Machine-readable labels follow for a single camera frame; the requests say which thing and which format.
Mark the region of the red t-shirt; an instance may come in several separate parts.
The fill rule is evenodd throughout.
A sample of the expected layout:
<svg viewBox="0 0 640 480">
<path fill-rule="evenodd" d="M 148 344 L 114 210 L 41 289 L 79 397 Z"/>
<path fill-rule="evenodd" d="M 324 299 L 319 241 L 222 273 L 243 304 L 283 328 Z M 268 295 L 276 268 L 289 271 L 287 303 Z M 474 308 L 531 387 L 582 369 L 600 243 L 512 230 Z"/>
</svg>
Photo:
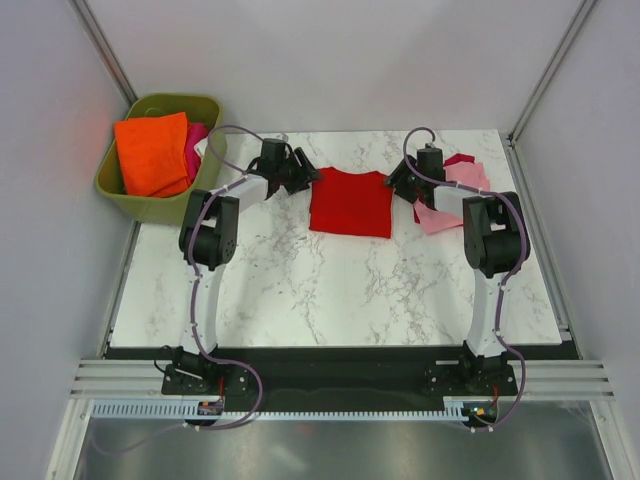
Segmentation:
<svg viewBox="0 0 640 480">
<path fill-rule="evenodd" d="M 390 239 L 393 191 L 379 171 L 348 173 L 321 168 L 312 185 L 309 229 L 315 232 Z"/>
</svg>

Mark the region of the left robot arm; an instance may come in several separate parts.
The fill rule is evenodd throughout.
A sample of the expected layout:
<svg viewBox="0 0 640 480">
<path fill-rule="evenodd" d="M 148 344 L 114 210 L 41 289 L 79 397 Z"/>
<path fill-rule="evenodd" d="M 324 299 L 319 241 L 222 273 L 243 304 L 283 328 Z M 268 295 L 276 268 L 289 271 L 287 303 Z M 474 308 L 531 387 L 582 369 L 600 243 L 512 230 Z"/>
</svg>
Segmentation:
<svg viewBox="0 0 640 480">
<path fill-rule="evenodd" d="M 163 375 L 165 395 L 215 394 L 229 360 L 215 359 L 217 307 L 226 266 L 238 246 L 240 215 L 283 189 L 307 190 L 321 174 L 300 147 L 277 138 L 262 141 L 258 157 L 228 186 L 190 194 L 179 234 L 179 249 L 193 269 L 188 318 L 180 345 L 172 347 Z"/>
</svg>

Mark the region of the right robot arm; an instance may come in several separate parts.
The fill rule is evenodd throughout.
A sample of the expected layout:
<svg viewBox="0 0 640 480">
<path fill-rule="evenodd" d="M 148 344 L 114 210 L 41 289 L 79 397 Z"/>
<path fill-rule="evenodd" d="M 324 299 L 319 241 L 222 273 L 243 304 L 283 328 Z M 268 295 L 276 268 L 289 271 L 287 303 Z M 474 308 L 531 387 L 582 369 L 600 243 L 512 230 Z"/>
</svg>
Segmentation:
<svg viewBox="0 0 640 480">
<path fill-rule="evenodd" d="M 501 323 L 511 277 L 528 259 L 530 242 L 519 197 L 445 175 L 442 151 L 425 146 L 403 160 L 384 184 L 401 199 L 462 219 L 464 254 L 474 273 L 472 321 L 454 380 L 467 392 L 483 392 L 510 376 Z"/>
</svg>

